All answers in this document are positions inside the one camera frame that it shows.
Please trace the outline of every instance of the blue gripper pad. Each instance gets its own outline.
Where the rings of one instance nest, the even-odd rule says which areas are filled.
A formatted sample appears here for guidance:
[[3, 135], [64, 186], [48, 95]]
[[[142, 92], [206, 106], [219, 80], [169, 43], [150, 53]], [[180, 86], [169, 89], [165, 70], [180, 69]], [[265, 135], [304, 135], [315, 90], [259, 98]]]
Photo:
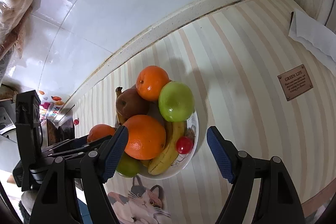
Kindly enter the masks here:
[[125, 126], [118, 128], [103, 150], [101, 157], [104, 161], [104, 170], [101, 177], [103, 183], [112, 178], [118, 166], [119, 160], [128, 142], [128, 130]]
[[227, 153], [225, 152], [224, 147], [221, 145], [221, 142], [219, 141], [218, 137], [216, 136], [214, 128], [215, 127], [208, 128], [207, 131], [208, 145], [210, 147], [213, 157], [215, 158], [215, 161], [217, 163], [217, 166], [220, 170], [222, 177], [227, 179], [229, 183], [233, 183], [233, 181], [235, 180], [235, 175], [232, 172], [231, 160], [227, 155]]

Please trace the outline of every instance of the cat sticker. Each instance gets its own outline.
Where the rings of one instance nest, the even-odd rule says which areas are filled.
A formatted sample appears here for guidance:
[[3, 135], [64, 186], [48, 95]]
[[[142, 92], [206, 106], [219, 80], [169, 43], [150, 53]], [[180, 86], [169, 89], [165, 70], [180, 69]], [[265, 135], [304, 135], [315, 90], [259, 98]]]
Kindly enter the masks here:
[[110, 192], [108, 198], [121, 224], [165, 224], [170, 214], [163, 210], [163, 194], [160, 185], [147, 188], [135, 176], [127, 197]]

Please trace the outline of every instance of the fruit bowl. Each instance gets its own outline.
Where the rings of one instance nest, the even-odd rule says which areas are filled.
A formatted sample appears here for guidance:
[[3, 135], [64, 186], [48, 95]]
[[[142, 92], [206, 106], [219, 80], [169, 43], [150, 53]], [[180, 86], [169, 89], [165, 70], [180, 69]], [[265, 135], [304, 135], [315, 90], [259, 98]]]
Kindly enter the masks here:
[[[147, 113], [147, 115], [152, 116], [156, 120], [158, 120], [162, 125], [164, 125], [164, 120], [162, 115], [160, 114], [159, 107], [157, 103], [151, 103], [150, 109]], [[194, 111], [193, 114], [190, 116], [190, 118], [186, 121], [187, 123], [187, 132], [185, 133], [185, 136], [188, 136], [190, 138], [194, 139], [194, 146], [190, 153], [186, 155], [179, 155], [177, 159], [173, 162], [173, 164], [163, 173], [159, 175], [151, 175], [148, 173], [148, 168], [141, 165], [141, 169], [139, 172], [139, 175], [149, 178], [149, 179], [156, 179], [156, 180], [162, 180], [170, 178], [174, 175], [177, 175], [186, 165], [189, 163], [191, 158], [193, 157], [196, 147], [197, 147], [197, 140], [198, 140], [198, 117], [197, 112]]]

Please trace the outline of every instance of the screw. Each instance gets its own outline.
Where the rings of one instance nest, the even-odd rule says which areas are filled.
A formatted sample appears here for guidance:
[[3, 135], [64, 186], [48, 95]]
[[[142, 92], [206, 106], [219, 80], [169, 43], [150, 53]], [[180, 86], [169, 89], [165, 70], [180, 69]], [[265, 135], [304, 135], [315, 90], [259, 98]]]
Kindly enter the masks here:
[[245, 151], [239, 151], [238, 152], [238, 156], [241, 158], [246, 158], [247, 157], [247, 153]]
[[63, 161], [63, 158], [62, 157], [57, 157], [56, 159], [55, 159], [55, 163], [60, 163], [60, 162], [62, 162]]
[[275, 157], [273, 157], [273, 161], [279, 164], [281, 162], [281, 159], [279, 157], [275, 156]]
[[98, 152], [97, 151], [90, 151], [89, 152], [89, 157], [90, 158], [94, 158], [95, 156], [97, 156], [98, 155]]

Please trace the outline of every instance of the white paper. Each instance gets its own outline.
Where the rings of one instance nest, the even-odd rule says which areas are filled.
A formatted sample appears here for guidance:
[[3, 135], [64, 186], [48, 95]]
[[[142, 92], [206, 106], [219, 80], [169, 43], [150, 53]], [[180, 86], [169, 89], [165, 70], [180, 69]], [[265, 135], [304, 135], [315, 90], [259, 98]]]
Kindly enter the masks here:
[[300, 42], [336, 77], [336, 34], [295, 9], [288, 36]]

